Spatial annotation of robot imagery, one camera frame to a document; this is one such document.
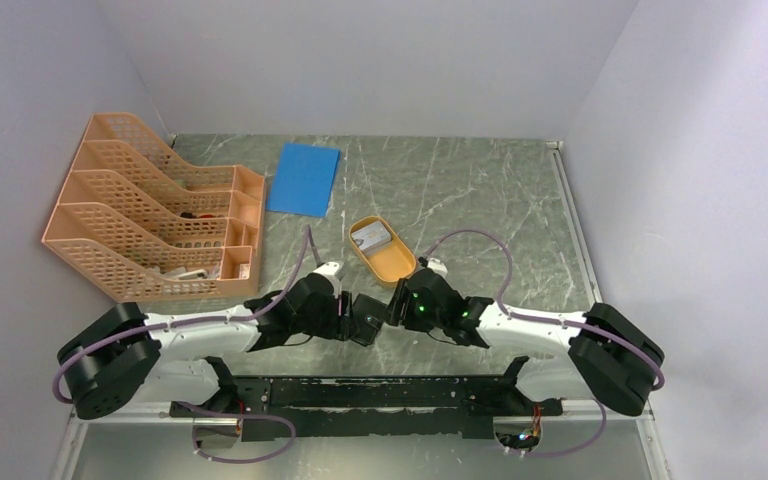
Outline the black leather card holder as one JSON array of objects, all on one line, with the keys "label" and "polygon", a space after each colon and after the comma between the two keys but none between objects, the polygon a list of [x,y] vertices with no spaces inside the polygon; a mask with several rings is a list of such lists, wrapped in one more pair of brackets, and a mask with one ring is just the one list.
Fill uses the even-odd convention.
[{"label": "black leather card holder", "polygon": [[351,305],[349,319],[349,340],[361,346],[370,346],[389,319],[387,305],[368,295],[358,294]]}]

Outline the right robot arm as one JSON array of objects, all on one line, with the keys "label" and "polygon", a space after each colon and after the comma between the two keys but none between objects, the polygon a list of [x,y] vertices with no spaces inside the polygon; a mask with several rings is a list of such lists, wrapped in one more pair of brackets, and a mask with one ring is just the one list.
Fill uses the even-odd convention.
[{"label": "right robot arm", "polygon": [[439,330],[460,346],[506,347],[524,357],[499,389],[502,406],[513,414],[545,400],[594,399],[635,417],[662,383],[663,350],[606,303],[568,313],[517,308],[463,296],[443,275],[422,268],[398,282],[387,312],[393,326]]}]

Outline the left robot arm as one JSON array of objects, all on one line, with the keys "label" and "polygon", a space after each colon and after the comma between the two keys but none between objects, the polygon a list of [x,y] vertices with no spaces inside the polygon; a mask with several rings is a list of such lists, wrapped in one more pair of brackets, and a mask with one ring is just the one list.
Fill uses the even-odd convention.
[{"label": "left robot arm", "polygon": [[346,341],[357,333],[352,296],[330,268],[224,310],[163,315],[119,304],[58,352],[55,398],[84,420],[156,402],[224,415],[237,400],[226,356],[284,347],[296,335]]}]

